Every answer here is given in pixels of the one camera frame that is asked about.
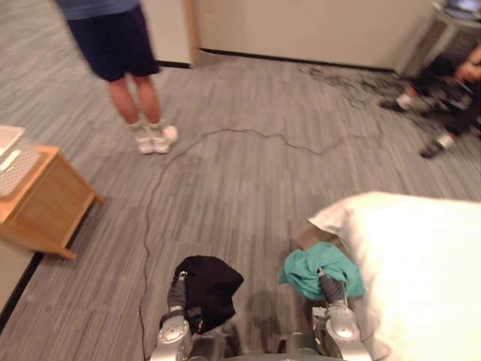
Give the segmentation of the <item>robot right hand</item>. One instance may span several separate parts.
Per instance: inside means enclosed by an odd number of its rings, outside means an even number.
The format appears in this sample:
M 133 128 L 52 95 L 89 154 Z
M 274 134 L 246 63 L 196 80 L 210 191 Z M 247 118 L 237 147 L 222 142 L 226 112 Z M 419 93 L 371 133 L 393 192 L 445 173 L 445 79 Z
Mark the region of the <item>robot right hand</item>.
M 328 304 L 344 303 L 346 301 L 346 294 L 344 283 L 330 278 L 322 268 L 317 270 L 319 287 Z

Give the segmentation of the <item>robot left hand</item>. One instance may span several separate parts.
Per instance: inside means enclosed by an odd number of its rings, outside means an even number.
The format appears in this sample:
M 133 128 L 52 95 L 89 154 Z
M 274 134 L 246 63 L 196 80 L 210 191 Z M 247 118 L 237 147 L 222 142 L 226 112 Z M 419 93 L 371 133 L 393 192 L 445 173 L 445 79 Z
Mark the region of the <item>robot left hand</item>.
M 186 307 L 186 277 L 188 272 L 180 271 L 173 280 L 168 291 L 167 303 L 169 311 L 183 310 Z

